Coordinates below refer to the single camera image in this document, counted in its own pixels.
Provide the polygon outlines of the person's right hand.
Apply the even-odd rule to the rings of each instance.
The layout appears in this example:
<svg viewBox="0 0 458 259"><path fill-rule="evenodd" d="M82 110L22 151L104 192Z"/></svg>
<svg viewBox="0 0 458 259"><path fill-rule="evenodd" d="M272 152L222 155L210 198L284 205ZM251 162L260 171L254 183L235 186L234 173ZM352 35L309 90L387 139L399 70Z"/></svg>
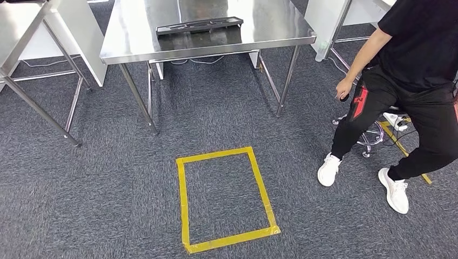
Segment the person's right hand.
<svg viewBox="0 0 458 259"><path fill-rule="evenodd" d="M354 80L350 78L342 79L336 86L336 98L341 102L348 99L349 93L353 87Z"/></svg>

